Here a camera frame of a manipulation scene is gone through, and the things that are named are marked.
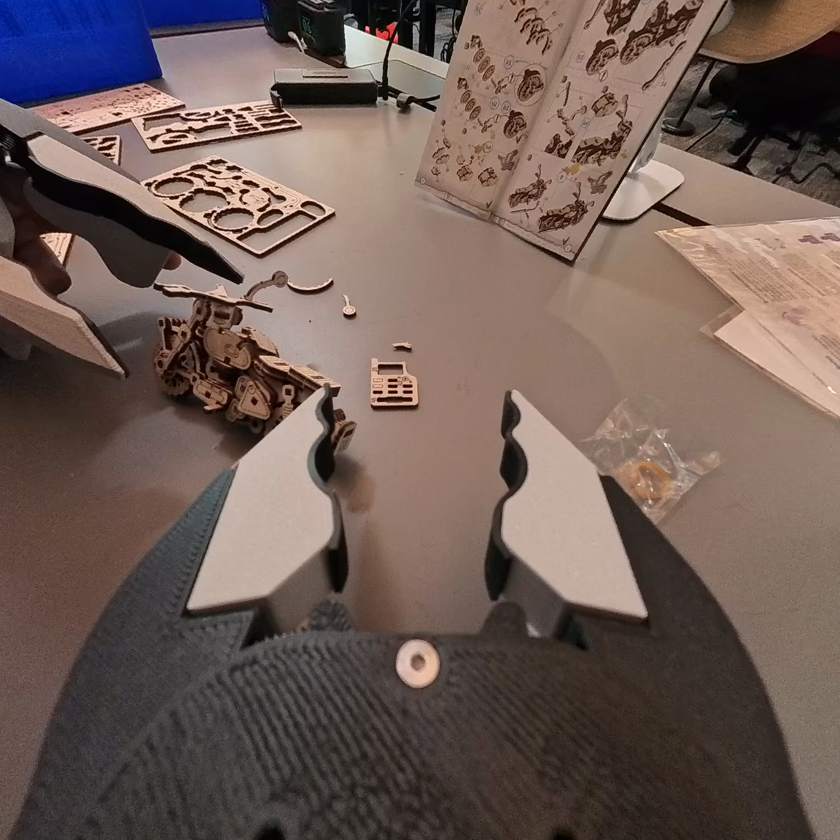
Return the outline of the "person's left hand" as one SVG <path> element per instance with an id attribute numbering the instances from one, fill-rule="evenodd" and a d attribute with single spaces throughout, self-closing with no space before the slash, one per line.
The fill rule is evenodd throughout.
<path id="1" fill-rule="evenodd" d="M 4 198 L 14 225 L 14 258 L 31 270 L 38 284 L 49 294 L 59 296 L 71 287 L 71 279 L 56 254 L 42 236 L 51 226 L 26 202 Z"/>

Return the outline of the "long wooden cut-out sheet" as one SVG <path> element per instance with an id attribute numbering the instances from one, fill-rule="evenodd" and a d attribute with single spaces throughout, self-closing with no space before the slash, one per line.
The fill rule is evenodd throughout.
<path id="1" fill-rule="evenodd" d="M 131 120 L 152 153 L 244 140 L 302 129 L 289 111 L 272 101 L 143 115 Z"/>

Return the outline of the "black power adapter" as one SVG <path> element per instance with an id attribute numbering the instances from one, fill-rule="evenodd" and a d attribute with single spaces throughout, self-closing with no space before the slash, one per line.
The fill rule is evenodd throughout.
<path id="1" fill-rule="evenodd" d="M 379 83 L 367 68 L 279 68 L 269 89 L 279 108 L 290 105 L 350 106 L 375 104 Z"/>

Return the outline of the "white stand base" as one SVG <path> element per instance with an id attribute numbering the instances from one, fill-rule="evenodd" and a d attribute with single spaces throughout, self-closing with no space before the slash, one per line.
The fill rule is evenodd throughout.
<path id="1" fill-rule="evenodd" d="M 605 221 L 634 222 L 683 185 L 685 177 L 680 171 L 655 160 L 662 133 L 663 122 L 659 121 L 640 146 L 602 212 Z"/>

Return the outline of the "printed paper sheet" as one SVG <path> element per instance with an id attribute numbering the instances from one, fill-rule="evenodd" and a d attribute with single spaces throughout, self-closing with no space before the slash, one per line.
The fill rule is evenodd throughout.
<path id="1" fill-rule="evenodd" d="M 657 236 L 742 309 L 838 304 L 838 217 L 680 227 Z"/>

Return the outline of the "wooden motorcycle model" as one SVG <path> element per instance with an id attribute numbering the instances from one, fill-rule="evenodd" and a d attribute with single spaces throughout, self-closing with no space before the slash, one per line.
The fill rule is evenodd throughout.
<path id="1" fill-rule="evenodd" d="M 331 397 L 341 385 L 310 366 L 282 359 L 263 332 L 243 327 L 245 310 L 272 312 L 256 294 L 282 288 L 288 275 L 275 272 L 243 297 L 232 297 L 222 284 L 197 290 L 156 281 L 153 289 L 168 298 L 192 302 L 189 318 L 160 317 L 154 372 L 161 389 L 172 397 L 194 396 L 206 413 L 223 413 L 253 434 L 267 435 L 309 396 L 326 388 Z"/>

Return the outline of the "wooden sheet with round holes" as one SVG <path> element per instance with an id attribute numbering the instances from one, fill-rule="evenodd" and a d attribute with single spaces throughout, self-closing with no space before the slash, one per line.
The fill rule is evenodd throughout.
<path id="1" fill-rule="evenodd" d="M 142 182 L 173 212 L 262 258 L 335 216 L 335 210 L 217 155 Z"/>

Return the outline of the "black device with green display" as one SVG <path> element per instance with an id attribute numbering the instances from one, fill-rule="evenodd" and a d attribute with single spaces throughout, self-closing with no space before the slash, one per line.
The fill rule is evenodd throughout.
<path id="1" fill-rule="evenodd" d="M 335 58 L 344 55 L 344 10 L 334 1 L 297 2 L 301 37 L 315 53 Z"/>

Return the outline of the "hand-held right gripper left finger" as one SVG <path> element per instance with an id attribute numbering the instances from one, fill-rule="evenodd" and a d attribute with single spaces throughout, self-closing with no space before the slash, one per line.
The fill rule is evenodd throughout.
<path id="1" fill-rule="evenodd" d="M 328 482 L 335 458 L 324 386 L 236 464 L 185 610 L 253 610 L 275 634 L 298 630 L 343 591 L 349 560 L 340 503 Z"/>

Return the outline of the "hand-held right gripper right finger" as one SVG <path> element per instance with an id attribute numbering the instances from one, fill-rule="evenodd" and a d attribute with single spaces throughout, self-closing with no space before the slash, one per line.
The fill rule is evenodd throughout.
<path id="1" fill-rule="evenodd" d="M 500 434 L 506 491 L 490 522 L 489 598 L 520 607 L 535 637 L 561 638 L 581 616 L 645 625 L 648 609 L 597 469 L 517 390 L 504 395 Z"/>

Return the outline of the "paper in clear sleeve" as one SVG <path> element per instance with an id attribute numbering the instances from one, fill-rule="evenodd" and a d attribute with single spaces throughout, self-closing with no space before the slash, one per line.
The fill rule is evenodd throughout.
<path id="1" fill-rule="evenodd" d="M 769 330 L 738 306 L 708 321 L 700 331 L 756 371 L 795 394 L 832 420 L 839 420 L 839 397 Z"/>

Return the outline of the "blue plastic bin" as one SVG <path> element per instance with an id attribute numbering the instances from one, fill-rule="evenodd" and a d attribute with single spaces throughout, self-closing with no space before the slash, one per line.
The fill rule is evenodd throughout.
<path id="1" fill-rule="evenodd" d="M 40 102 L 161 77 L 140 2 L 1 2 L 4 100 Z"/>

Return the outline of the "uncut wooden parts sheet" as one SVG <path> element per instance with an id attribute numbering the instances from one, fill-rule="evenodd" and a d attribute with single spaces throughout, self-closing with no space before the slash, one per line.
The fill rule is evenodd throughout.
<path id="1" fill-rule="evenodd" d="M 54 101 L 29 110 L 69 133 L 82 134 L 184 107 L 184 102 L 178 98 L 147 83 L 139 83 Z"/>

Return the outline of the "tan chair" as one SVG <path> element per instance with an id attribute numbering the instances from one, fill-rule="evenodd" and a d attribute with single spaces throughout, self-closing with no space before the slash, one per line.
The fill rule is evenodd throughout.
<path id="1" fill-rule="evenodd" d="M 838 1 L 727 1 L 697 54 L 731 65 L 789 56 L 839 27 Z"/>

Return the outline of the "assembly instruction booklet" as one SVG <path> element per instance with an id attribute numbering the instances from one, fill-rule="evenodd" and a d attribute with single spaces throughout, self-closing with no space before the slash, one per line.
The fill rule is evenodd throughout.
<path id="1" fill-rule="evenodd" d="M 468 2 L 415 183 L 575 262 L 724 6 Z"/>

